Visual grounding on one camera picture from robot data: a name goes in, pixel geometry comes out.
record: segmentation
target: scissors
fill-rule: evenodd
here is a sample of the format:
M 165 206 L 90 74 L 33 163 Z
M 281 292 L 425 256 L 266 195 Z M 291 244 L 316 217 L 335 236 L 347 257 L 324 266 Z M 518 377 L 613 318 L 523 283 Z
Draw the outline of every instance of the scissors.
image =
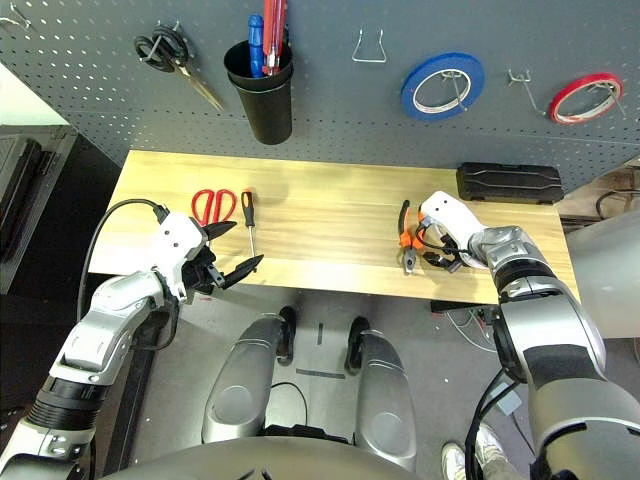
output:
M 166 73 L 179 73 L 189 85 L 206 98 L 218 111 L 224 110 L 213 92 L 198 80 L 189 69 L 189 49 L 175 29 L 158 25 L 151 38 L 136 37 L 134 47 L 141 62 Z
M 204 213 L 201 216 L 198 214 L 198 200 L 203 195 L 206 195 L 207 200 L 204 204 Z M 221 219 L 220 210 L 222 209 L 222 203 L 225 195 L 231 199 L 231 208 L 229 208 L 225 217 Z M 193 216 L 202 227 L 209 225 L 210 223 L 224 222 L 229 219 L 233 211 L 236 209 L 237 200 L 236 194 L 231 190 L 222 189 L 218 190 L 218 193 L 216 193 L 213 190 L 205 188 L 197 192 L 191 199 L 191 213 L 193 213 Z M 213 217 L 211 216 L 211 207 L 214 207 Z

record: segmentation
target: blue tape roll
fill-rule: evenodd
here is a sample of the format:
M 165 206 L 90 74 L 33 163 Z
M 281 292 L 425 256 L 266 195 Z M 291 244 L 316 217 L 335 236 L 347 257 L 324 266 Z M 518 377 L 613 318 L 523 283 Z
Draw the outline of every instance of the blue tape roll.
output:
M 402 106 L 407 115 L 425 122 L 435 122 L 465 111 L 457 99 L 439 107 L 422 105 L 416 99 L 416 92 L 427 79 L 450 70 L 466 77 L 466 86 L 460 92 L 462 105 L 469 108 L 478 99 L 485 79 L 480 60 L 467 53 L 443 53 L 416 67 L 404 82 L 401 95 Z

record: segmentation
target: wire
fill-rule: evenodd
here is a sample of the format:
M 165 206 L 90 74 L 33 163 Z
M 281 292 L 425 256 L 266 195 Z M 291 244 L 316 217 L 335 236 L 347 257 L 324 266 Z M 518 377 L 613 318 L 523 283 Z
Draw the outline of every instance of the wire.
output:
M 133 203 L 142 203 L 145 205 L 149 205 L 155 211 L 155 209 L 159 208 L 155 202 L 151 200 L 147 200 L 145 198 L 131 198 L 129 200 L 123 200 L 122 202 L 116 203 L 112 206 L 107 212 L 102 216 L 98 226 L 93 232 L 93 237 L 91 237 L 91 242 L 89 243 L 89 249 L 87 250 L 87 254 L 84 257 L 84 265 L 82 266 L 82 274 L 80 275 L 80 286 L 78 287 L 78 305 L 76 307 L 76 322 L 82 320 L 82 315 L 84 314 L 84 296 L 85 291 L 87 289 L 87 276 L 89 274 L 89 263 L 91 263 L 91 257 L 93 256 L 93 249 L 96 246 L 96 241 L 98 240 L 98 236 L 100 235 L 100 231 L 104 224 L 107 223 L 107 219 L 111 216 L 113 212 L 115 212 L 118 208 L 123 207 L 125 205 L 131 205 Z
M 516 430 L 518 430 L 518 433 L 522 437 L 522 440 L 524 440 L 524 443 L 526 443 L 527 447 L 529 447 L 529 451 L 531 452 L 531 455 L 535 457 L 536 453 L 533 451 L 533 447 L 531 446 L 531 443 L 529 442 L 529 439 L 527 438 L 527 436 L 522 431 L 522 428 L 520 428 L 520 424 L 518 423 L 518 420 L 516 420 L 515 414 L 511 413 L 511 415 L 509 416 L 511 417 L 511 421 L 513 422 L 513 425 L 516 427 Z
M 607 193 L 601 195 L 598 200 L 596 200 L 596 212 L 598 212 L 598 216 L 600 217 L 601 220 L 604 220 L 605 217 L 602 214 L 602 210 L 601 210 L 601 204 L 602 201 L 612 195 L 616 195 L 618 193 L 628 193 L 632 196 L 638 196 L 640 195 L 640 190 L 636 189 L 636 188 L 626 188 L 626 189 L 622 189 L 622 190 L 610 190 Z
M 473 319 L 476 321 L 476 325 L 478 325 L 478 328 L 480 329 L 480 333 L 482 334 L 482 338 L 484 338 L 485 342 L 487 342 L 490 346 L 495 347 L 496 344 L 489 340 L 490 338 L 489 336 L 485 335 L 485 330 L 482 325 L 483 324 L 486 325 L 486 323 L 481 321 L 473 310 L 469 310 L 469 313 L 471 314 L 471 317 L 473 317 Z
M 290 387 L 295 388 L 296 390 L 298 390 L 298 393 L 300 394 L 300 397 L 302 397 L 302 403 L 304 403 L 304 426 L 308 426 L 309 425 L 309 407 L 307 406 L 307 399 L 304 396 L 304 393 L 302 393 L 302 390 L 300 390 L 300 387 L 298 387 L 295 383 L 293 382 L 278 382 L 278 383 L 274 383 L 273 385 L 271 385 L 271 388 L 274 389 L 276 387 L 281 387 L 282 385 L 289 385 Z
M 478 469 L 480 466 L 478 465 L 478 461 L 476 460 L 476 436 L 478 435 L 478 428 L 480 428 L 480 422 L 482 421 L 482 408 L 484 403 L 487 401 L 489 397 L 489 393 L 498 385 L 500 378 L 506 372 L 506 369 L 502 367 L 500 371 L 496 374 L 495 377 L 489 382 L 489 386 L 485 389 L 478 401 L 478 405 L 476 405 L 476 410 L 473 413 L 473 418 L 471 419 L 471 425 L 469 426 L 469 431 L 467 432 L 467 438 L 464 441 L 464 470 L 465 476 L 468 480 L 476 480 L 478 478 Z
M 96 436 L 95 433 L 89 443 L 89 480 L 96 478 Z
M 486 401 L 487 396 L 489 395 L 489 393 L 496 387 L 497 382 L 500 380 L 500 377 L 502 376 L 502 374 L 504 372 L 505 372 L 505 369 L 502 368 L 500 370 L 499 375 L 496 375 L 496 377 L 494 377 L 494 379 L 491 382 L 491 384 L 489 384 L 489 387 L 487 387 L 487 390 L 485 390 L 484 394 L 482 395 L 482 397 L 484 398 L 485 401 Z M 495 407 L 500 400 L 502 400 L 504 397 L 506 397 L 518 385 L 520 385 L 520 382 L 517 381 L 517 380 L 514 381 L 513 383 L 511 383 L 507 388 L 502 390 L 498 395 L 496 395 L 494 398 L 492 398 L 491 401 L 489 401 L 484 407 L 482 407 L 482 409 L 480 410 L 479 414 L 478 414 L 478 408 L 476 407 L 476 412 L 474 413 L 473 420 L 471 421 L 471 426 L 469 427 L 469 432 L 467 433 L 467 438 L 465 439 L 465 472 L 466 472 L 467 478 L 469 478 L 471 480 L 477 480 L 478 478 L 480 478 L 480 476 L 478 475 L 479 470 L 480 470 L 480 465 L 478 463 L 478 460 L 475 457 L 475 454 L 476 454 L 476 448 L 475 448 L 476 436 L 478 435 L 478 429 L 480 428 L 480 423 L 482 422 L 484 417 L 487 415 L 487 413 L 489 413 L 489 411 L 493 407 Z M 480 400 L 481 400 L 481 402 L 478 403 L 478 407 L 480 407 L 484 403 L 482 401 L 482 398 Z M 472 453 L 472 457 L 468 457 L 467 456 L 469 453 Z M 466 471 L 466 466 L 467 466 L 467 462 L 469 462 L 470 460 L 471 460 L 470 468 L 472 470 L 471 470 L 471 472 L 467 472 Z
M 453 325 L 455 327 L 456 330 L 458 330 L 458 332 L 460 333 L 460 335 L 462 335 L 464 337 L 464 339 L 469 342 L 471 345 L 473 345 L 474 347 L 478 347 L 480 350 L 484 350 L 485 352 L 491 352 L 491 353 L 497 353 L 496 350 L 493 350 L 491 348 L 487 348 L 487 347 L 483 347 L 482 345 L 478 345 L 476 342 L 474 342 L 473 340 L 471 340 L 469 337 L 467 337 L 467 335 L 462 331 L 462 329 L 456 325 L 456 322 L 453 321 L 453 318 L 451 318 L 451 315 L 449 315 L 449 312 L 445 312 L 444 313 L 445 316 L 449 319 L 449 321 L 451 322 L 451 325 Z
M 167 348 L 176 338 L 176 332 L 178 331 L 178 318 L 180 316 L 180 304 L 176 299 L 171 301 L 171 310 L 169 312 L 169 337 L 161 345 L 134 345 L 131 346 L 131 350 L 142 350 L 145 352 L 157 352 L 164 348 Z
M 447 247 L 447 246 L 443 246 L 443 245 L 434 245 L 432 243 L 425 242 L 424 239 L 422 237 L 420 237 L 420 232 L 421 231 L 426 232 L 427 231 L 427 227 L 425 227 L 424 225 L 418 225 L 418 228 L 416 228 L 414 236 L 425 247 L 433 248 L 435 250 L 441 250 L 442 252 L 444 252 L 446 254 L 450 254 L 450 253 L 471 253 L 469 250 L 462 249 L 462 248 L 452 248 L 452 247 Z
M 467 318 L 467 321 L 464 322 L 462 325 L 458 325 L 457 323 L 456 323 L 456 325 L 458 325 L 460 328 L 464 328 L 467 325 L 469 325 L 470 323 L 471 323 L 471 315 L 469 315 L 469 317 Z
M 638 339 L 633 339 L 633 353 L 636 356 L 636 360 L 640 363 L 640 352 L 638 352 Z

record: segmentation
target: person's shoe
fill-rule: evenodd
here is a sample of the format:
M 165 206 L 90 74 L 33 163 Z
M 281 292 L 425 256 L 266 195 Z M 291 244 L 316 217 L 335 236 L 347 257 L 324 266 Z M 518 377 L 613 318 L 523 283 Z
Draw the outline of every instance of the person's shoe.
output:
M 362 337 L 360 334 L 369 330 L 371 326 L 364 317 L 356 317 L 351 323 L 349 338 L 347 340 L 347 357 L 344 360 L 344 369 L 351 375 L 356 375 L 362 366 Z
M 507 461 L 496 432 L 484 422 L 480 423 L 476 436 L 476 458 L 482 468 L 492 460 Z
M 466 480 L 464 452 L 457 443 L 445 443 L 442 447 L 442 475 L 445 480 Z

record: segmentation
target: white sneaker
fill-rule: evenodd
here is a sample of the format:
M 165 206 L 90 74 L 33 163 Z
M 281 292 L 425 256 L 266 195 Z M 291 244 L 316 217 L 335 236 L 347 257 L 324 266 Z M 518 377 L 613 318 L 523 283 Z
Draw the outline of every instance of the white sneaker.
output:
M 476 458 L 482 468 L 492 460 L 507 461 L 496 432 L 484 422 L 480 423 L 476 436 Z
M 449 442 L 442 447 L 442 474 L 445 480 L 466 480 L 464 452 L 457 443 Z

